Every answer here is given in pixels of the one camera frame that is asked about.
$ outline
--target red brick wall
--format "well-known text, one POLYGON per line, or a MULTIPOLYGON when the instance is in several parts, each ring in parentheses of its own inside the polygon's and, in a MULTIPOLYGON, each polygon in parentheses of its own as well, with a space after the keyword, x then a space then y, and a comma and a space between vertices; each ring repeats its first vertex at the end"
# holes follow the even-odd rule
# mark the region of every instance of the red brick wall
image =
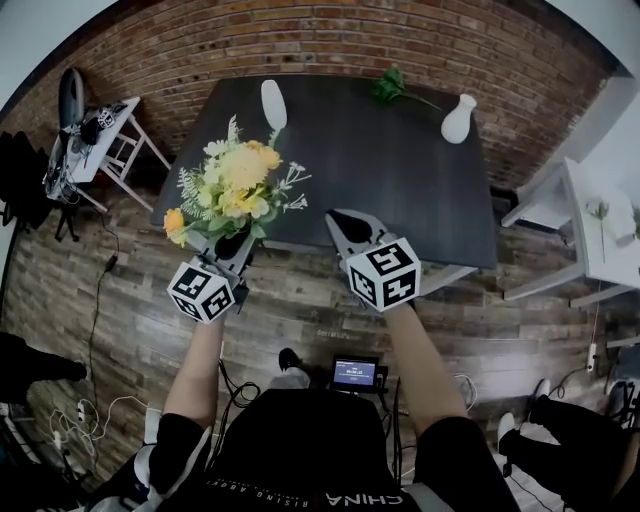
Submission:
POLYGON ((0 131, 25 130, 48 149, 67 66, 100 101, 142 96, 143 126, 176 154, 220 78, 376 77, 396 65, 408 83, 476 97, 491 180, 516 187, 566 138, 615 65, 543 0, 126 1, 127 10, 57 52, 3 112, 0 131))

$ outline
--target small display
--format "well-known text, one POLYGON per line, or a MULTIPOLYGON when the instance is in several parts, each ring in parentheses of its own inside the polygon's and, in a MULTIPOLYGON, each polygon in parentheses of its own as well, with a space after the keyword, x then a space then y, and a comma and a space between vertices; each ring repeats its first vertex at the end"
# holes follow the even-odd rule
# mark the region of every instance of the small display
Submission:
POLYGON ((353 386, 373 386, 376 377, 375 363, 336 360, 333 382, 353 386))

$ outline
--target black tabletop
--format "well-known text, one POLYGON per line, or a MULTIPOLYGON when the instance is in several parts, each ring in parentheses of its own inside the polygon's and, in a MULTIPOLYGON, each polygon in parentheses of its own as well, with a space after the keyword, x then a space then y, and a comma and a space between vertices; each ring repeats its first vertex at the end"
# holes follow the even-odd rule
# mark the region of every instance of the black tabletop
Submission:
MULTIPOLYGON (((260 95, 266 78, 217 84, 172 166, 153 224, 161 225, 167 209, 181 203, 176 188, 179 169, 200 164, 206 156, 202 148, 226 138, 234 114, 242 140, 266 143, 271 130, 260 95)), ((269 240, 329 247, 324 213, 348 208, 374 215, 392 232, 407 237, 421 260, 495 267, 495 224, 475 122, 462 144, 449 144, 440 134, 444 116, 457 104, 456 96, 418 91, 442 111, 406 98, 382 106, 371 95, 370 80, 273 78, 288 114, 276 144, 284 160, 276 175, 284 177, 288 162, 295 161, 313 177, 292 190, 296 197, 304 192, 309 206, 288 211, 267 225, 269 240)))

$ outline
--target white vase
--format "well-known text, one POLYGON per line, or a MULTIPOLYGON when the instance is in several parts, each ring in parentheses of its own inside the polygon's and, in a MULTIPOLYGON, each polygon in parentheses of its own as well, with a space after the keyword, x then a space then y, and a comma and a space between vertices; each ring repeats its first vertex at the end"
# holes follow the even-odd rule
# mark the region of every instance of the white vase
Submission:
POLYGON ((460 95, 460 102, 442 121, 442 136, 451 144, 460 144, 469 135, 471 111, 477 105, 468 94, 460 95))
POLYGON ((262 82, 262 109, 269 126, 282 130, 287 125, 287 107, 278 84, 274 80, 262 82))

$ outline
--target flower bouquet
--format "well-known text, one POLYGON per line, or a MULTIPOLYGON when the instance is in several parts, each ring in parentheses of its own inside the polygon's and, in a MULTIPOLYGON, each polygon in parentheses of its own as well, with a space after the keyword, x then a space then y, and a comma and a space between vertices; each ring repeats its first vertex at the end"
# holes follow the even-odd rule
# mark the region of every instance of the flower bouquet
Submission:
POLYGON ((210 142, 204 148, 208 156, 198 168, 180 169, 178 187, 183 203, 164 218, 167 237, 174 243, 184 247, 190 230, 208 237, 223 235, 228 239, 247 233, 264 238, 264 225, 280 211, 307 206, 304 194, 293 201, 287 195, 295 183, 311 177, 304 174, 304 167, 291 162, 286 178, 270 179, 282 163, 274 149, 278 131, 271 134, 267 145, 255 140, 241 142, 239 135, 233 116, 227 140, 210 142))

